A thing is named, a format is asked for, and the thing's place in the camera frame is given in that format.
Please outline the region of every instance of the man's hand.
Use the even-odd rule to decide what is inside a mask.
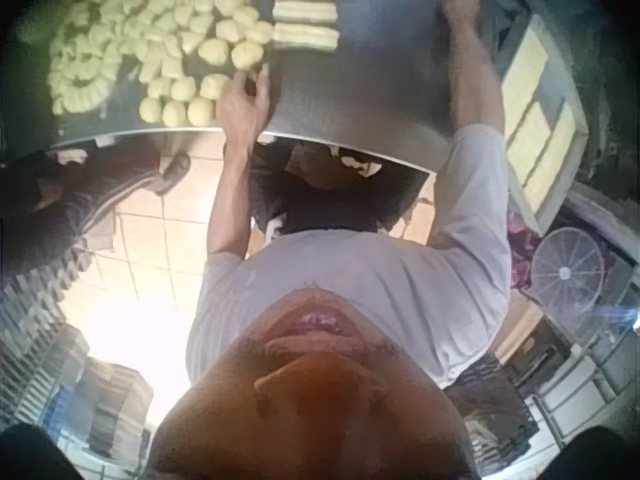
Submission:
[[[263,65],[256,79],[256,96],[247,94],[247,77],[237,72],[225,86],[216,106],[218,121],[227,136],[227,148],[251,151],[269,115],[269,68]]]
[[[444,0],[444,13],[451,28],[476,27],[480,0]]]

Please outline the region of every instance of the man's lips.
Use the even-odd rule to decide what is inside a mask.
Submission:
[[[340,310],[309,303],[287,313],[263,337],[267,351],[342,352],[364,349],[362,334]]]

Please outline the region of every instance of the tiled floor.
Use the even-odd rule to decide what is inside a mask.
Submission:
[[[90,355],[135,368],[152,385],[147,417],[152,427],[189,385],[186,339],[202,282],[208,216],[222,173],[222,135],[185,141],[192,161],[187,177],[164,198],[139,190],[118,206],[113,249],[94,252],[91,267],[61,304],[69,323],[83,331]],[[424,243],[432,219],[433,179],[392,235]],[[252,251],[258,249],[259,242],[252,242]]]

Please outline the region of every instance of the white fan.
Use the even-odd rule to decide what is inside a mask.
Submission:
[[[574,319],[593,307],[604,273],[602,253],[591,236],[577,228],[560,228],[533,256],[532,293],[553,319]]]

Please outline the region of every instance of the man's nose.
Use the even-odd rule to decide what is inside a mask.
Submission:
[[[305,355],[255,383],[267,431],[281,440],[274,448],[286,449],[278,454],[333,471],[367,463],[372,407],[384,390],[370,371],[332,353]]]

